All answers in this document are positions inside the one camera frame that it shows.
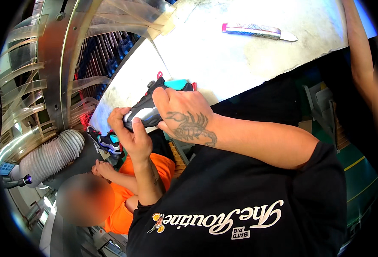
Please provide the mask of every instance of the shirt logo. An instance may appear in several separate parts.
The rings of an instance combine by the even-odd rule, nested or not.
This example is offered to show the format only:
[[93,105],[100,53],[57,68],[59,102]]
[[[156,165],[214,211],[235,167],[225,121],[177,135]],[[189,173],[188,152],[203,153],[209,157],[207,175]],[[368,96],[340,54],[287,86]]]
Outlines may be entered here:
[[244,227],[234,227],[232,229],[232,240],[250,237],[250,230],[244,230]]
[[[241,209],[234,209],[233,211],[229,212],[227,215],[225,213],[221,213],[219,215],[210,214],[208,216],[204,216],[203,214],[194,214],[194,215],[175,215],[169,214],[164,216],[164,214],[154,213],[152,218],[154,221],[158,221],[161,216],[164,216],[161,224],[163,228],[161,232],[165,230],[165,226],[163,224],[175,225],[177,226],[176,229],[181,229],[182,227],[187,226],[200,226],[200,227],[208,227],[209,233],[212,235],[220,235],[226,233],[232,228],[233,219],[232,216],[239,215],[239,220],[248,220],[254,219],[256,220],[257,224],[249,226],[251,229],[264,229],[273,226],[276,224],[281,215],[282,211],[280,209],[274,209],[274,207],[279,204],[279,206],[283,206],[284,201],[278,200],[274,202],[269,208],[268,205],[262,205],[260,207],[246,207]],[[276,219],[267,224],[267,219],[269,216],[273,216],[275,214]],[[250,237],[250,230],[244,230],[245,227],[235,227],[232,229],[232,239],[243,239]]]

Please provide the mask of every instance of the metal bolt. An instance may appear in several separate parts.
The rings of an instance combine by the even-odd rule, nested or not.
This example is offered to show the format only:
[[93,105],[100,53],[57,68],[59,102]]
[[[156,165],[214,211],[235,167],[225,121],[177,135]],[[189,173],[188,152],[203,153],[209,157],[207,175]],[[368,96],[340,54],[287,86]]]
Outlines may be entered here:
[[60,12],[60,13],[58,13],[58,15],[56,15],[56,21],[61,21],[61,20],[63,20],[63,18],[65,18],[64,12]]

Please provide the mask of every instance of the forearm tattoo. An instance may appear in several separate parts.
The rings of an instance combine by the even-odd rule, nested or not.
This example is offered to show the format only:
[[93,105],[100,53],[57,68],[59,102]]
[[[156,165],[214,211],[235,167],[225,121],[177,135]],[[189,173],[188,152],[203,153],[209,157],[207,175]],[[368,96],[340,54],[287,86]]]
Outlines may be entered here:
[[195,117],[188,112],[188,116],[177,111],[169,111],[166,119],[172,119],[174,121],[180,122],[179,126],[176,129],[172,130],[175,134],[176,139],[184,139],[186,141],[199,139],[199,136],[209,137],[212,141],[206,142],[205,145],[214,147],[216,145],[217,137],[216,134],[212,131],[206,130],[207,123],[209,120],[202,113],[196,114],[197,121]]

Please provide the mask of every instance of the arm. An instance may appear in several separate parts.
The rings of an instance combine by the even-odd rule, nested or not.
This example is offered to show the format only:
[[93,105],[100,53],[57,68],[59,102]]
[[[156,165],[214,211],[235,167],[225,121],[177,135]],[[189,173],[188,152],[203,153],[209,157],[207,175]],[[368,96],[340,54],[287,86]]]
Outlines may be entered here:
[[142,162],[133,162],[133,170],[138,181],[137,193],[140,203],[142,205],[156,203],[163,196],[164,187],[153,162],[150,158]]
[[95,175],[101,175],[111,182],[129,189],[133,194],[138,195],[137,181],[134,176],[117,172],[109,163],[103,161],[99,162],[99,160],[96,160],[96,166],[94,167],[96,167],[97,173],[94,172],[94,168],[92,168],[92,172]]
[[373,113],[378,131],[378,69],[373,68],[369,41],[353,0],[343,0],[354,84]]
[[157,88],[153,100],[164,120],[158,127],[170,136],[250,156],[275,167],[303,166],[318,142],[298,127],[214,114],[200,92]]
[[122,118],[129,110],[130,108],[115,108],[108,118],[108,123],[132,160],[139,202],[142,205],[155,204],[162,197],[164,187],[149,157],[152,153],[152,140],[138,118],[132,120],[134,133],[123,126]]
[[343,0],[347,35],[350,46],[351,69],[354,83],[371,108],[373,96],[373,61],[369,41],[353,0]]

